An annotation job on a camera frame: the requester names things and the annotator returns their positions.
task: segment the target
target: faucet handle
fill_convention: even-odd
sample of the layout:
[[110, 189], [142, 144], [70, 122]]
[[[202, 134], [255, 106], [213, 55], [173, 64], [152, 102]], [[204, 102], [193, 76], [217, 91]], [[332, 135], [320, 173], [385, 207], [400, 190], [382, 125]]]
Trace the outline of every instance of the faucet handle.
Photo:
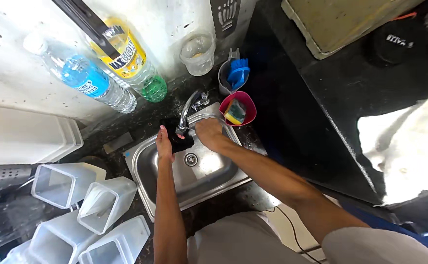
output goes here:
[[193, 105], [191, 105], [191, 108], [194, 109], [194, 111], [198, 111], [198, 107], [201, 105], [208, 105], [209, 104], [209, 98], [208, 98], [209, 93], [205, 92], [201, 94], [201, 99], [197, 100]]

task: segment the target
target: pink cup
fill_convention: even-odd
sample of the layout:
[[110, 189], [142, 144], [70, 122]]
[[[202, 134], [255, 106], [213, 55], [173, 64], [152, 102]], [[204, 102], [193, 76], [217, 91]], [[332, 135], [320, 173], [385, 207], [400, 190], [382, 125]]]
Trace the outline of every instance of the pink cup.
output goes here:
[[253, 103], [253, 100], [250, 98], [250, 96], [247, 93], [242, 91], [235, 92], [227, 96], [227, 98], [225, 98], [222, 101], [222, 104], [219, 107], [219, 111], [222, 112], [222, 115], [224, 115], [225, 110], [227, 110], [227, 107], [229, 106], [230, 101], [232, 101], [233, 99], [237, 99], [239, 102], [245, 105], [246, 107], [245, 120], [241, 124], [233, 124], [229, 120], [225, 119], [225, 123], [231, 126], [241, 126], [252, 122], [253, 119], [255, 119], [256, 117], [256, 107], [255, 107], [255, 104]]

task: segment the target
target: floor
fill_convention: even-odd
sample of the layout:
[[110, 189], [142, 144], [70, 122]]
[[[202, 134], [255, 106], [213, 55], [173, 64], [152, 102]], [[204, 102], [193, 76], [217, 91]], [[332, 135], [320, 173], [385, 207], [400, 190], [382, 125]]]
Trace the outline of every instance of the floor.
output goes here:
[[[339, 205], [336, 199], [329, 196], [327, 197], [328, 199]], [[313, 258], [320, 261], [320, 263], [327, 264], [328, 262], [326, 261], [326, 256], [323, 253], [321, 246], [311, 236], [310, 232], [300, 220], [298, 214], [292, 208], [288, 207], [285, 204], [281, 204], [277, 207], [279, 207], [294, 224], [297, 240], [299, 241], [300, 247], [302, 247], [304, 251], [302, 251], [297, 245], [296, 240], [294, 238], [294, 231], [287, 217], [278, 208], [274, 208], [272, 212], [264, 211], [264, 213], [266, 213], [272, 224], [275, 226], [276, 231], [279, 233], [282, 243], [290, 249], [298, 252], [311, 262], [315, 261], [309, 258], [306, 254], [304, 254], [304, 252], [307, 252]]]

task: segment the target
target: green scrub pad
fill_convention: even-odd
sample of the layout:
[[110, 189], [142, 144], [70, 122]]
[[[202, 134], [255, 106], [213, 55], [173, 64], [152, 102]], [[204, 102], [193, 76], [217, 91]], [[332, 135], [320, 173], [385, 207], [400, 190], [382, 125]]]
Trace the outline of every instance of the green scrub pad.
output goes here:
[[245, 121], [246, 107], [237, 99], [230, 101], [227, 110], [225, 110], [224, 117], [232, 122], [232, 124], [239, 125]]

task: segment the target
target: faucet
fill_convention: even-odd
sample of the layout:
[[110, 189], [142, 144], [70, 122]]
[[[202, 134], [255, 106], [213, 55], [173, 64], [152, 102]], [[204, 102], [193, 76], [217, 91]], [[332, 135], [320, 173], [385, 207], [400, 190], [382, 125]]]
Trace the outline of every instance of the faucet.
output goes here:
[[208, 105], [209, 104], [209, 99], [207, 98], [208, 96], [208, 92], [201, 92], [199, 90], [196, 90], [191, 96], [190, 98], [186, 101], [186, 104], [183, 107], [183, 111], [182, 114], [180, 116], [180, 123], [178, 123], [178, 127], [175, 129], [175, 133], [183, 136], [184, 132], [188, 129], [186, 127], [186, 119], [188, 117], [188, 110], [190, 110], [190, 107], [194, 109], [194, 111], [198, 111], [197, 107], [201, 106], [201, 105]]

